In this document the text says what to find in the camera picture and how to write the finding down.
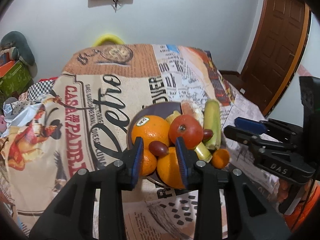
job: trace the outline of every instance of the door panel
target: door panel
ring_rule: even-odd
[[[263,111],[286,76],[302,34],[305,5],[300,0],[267,0],[260,36],[242,75],[245,97]]]

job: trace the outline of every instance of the green box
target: green box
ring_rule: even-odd
[[[20,60],[5,74],[0,73],[0,108],[7,98],[20,95],[30,80],[31,75],[28,67]]]

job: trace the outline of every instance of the plate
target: plate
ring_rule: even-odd
[[[139,113],[135,115],[135,117],[132,119],[127,133],[127,146],[129,149],[132,149],[133,143],[131,140],[131,131],[134,126],[134,124],[143,116],[145,115],[157,115],[159,117],[162,117],[163,119],[166,119],[170,114],[173,113],[173,111],[178,111],[181,114],[181,107],[179,102],[163,102],[154,104],[151,106],[147,106],[146,108],[142,109]],[[163,187],[170,187],[166,185],[158,176],[157,172],[153,172],[149,176],[147,176],[147,179],[153,183],[159,184]]]

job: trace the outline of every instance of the yellow ring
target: yellow ring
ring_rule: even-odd
[[[121,40],[118,36],[112,35],[112,34],[105,34],[99,37],[93,46],[100,46],[103,45],[106,41],[111,41],[114,44],[124,44],[123,40]]]

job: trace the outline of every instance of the silver screw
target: silver screw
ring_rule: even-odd
[[[233,171],[233,174],[236,175],[236,176],[240,176],[242,174],[242,171],[239,170],[239,169],[234,169]]]
[[[206,165],[206,163],[204,161],[199,160],[199,161],[196,162],[196,165],[198,167],[204,167]]]
[[[121,160],[116,160],[116,161],[113,162],[113,165],[116,166],[116,167],[120,167],[120,166],[123,165],[123,161],[121,161]]]
[[[87,170],[85,168],[81,168],[81,169],[78,170],[78,174],[79,175],[84,175],[86,173],[87,173]]]

